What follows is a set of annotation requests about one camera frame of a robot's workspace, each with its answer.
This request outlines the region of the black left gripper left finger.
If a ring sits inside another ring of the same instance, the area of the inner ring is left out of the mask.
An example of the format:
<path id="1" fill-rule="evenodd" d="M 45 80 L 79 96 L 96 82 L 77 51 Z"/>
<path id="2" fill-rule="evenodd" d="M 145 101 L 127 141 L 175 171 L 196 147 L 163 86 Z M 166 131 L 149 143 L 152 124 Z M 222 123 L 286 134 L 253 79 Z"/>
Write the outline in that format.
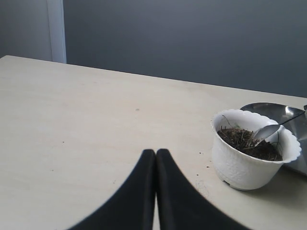
<path id="1" fill-rule="evenodd" d="M 121 187 L 71 230 L 151 230 L 156 192 L 155 152 L 145 149 Z"/>

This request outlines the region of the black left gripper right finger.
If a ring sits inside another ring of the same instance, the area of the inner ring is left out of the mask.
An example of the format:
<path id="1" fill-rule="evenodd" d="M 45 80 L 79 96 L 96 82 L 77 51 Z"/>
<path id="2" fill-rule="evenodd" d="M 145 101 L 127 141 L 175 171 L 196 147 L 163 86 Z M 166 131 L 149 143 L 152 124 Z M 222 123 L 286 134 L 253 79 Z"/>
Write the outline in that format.
<path id="1" fill-rule="evenodd" d="M 156 154 L 157 203 L 162 230 L 241 230 L 236 222 L 205 199 L 181 172 L 169 150 Z"/>

